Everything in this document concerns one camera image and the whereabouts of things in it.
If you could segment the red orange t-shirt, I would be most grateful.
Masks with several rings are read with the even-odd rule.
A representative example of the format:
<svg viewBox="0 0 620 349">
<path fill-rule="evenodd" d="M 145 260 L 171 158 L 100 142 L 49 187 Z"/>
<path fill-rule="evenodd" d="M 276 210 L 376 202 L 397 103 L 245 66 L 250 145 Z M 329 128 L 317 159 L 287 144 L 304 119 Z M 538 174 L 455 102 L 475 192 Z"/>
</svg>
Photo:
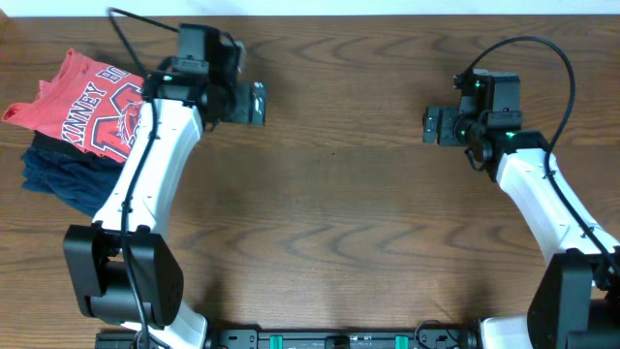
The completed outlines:
<svg viewBox="0 0 620 349">
<path fill-rule="evenodd" d="M 140 126 L 143 78 L 69 49 L 58 74 L 39 82 L 31 103 L 2 120 L 124 163 Z"/>
</svg>

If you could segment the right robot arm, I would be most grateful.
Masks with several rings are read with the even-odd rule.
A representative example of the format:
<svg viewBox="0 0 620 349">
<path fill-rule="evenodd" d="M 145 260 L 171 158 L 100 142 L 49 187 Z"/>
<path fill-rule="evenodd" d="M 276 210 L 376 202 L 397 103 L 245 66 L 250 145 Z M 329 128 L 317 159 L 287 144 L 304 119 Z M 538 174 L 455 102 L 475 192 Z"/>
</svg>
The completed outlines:
<svg viewBox="0 0 620 349">
<path fill-rule="evenodd" d="M 462 146 L 518 208 L 546 270 L 523 315 L 479 322 L 479 348 L 616 348 L 619 241 L 594 219 L 564 179 L 538 131 L 517 111 L 427 108 L 423 140 Z"/>
</svg>

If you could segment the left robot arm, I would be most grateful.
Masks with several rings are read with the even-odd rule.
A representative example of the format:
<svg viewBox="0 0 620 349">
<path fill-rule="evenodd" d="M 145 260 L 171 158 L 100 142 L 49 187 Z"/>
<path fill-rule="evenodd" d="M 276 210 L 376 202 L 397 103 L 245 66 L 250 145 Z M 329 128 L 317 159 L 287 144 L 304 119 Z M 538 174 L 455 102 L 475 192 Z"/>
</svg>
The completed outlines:
<svg viewBox="0 0 620 349">
<path fill-rule="evenodd" d="M 207 320 L 183 300 L 183 272 L 167 245 L 171 204 L 205 125 L 264 124 L 266 88 L 154 71 L 143 97 L 121 175 L 92 223 L 69 227 L 64 255 L 80 312 L 135 331 L 112 347 L 205 348 Z"/>
</svg>

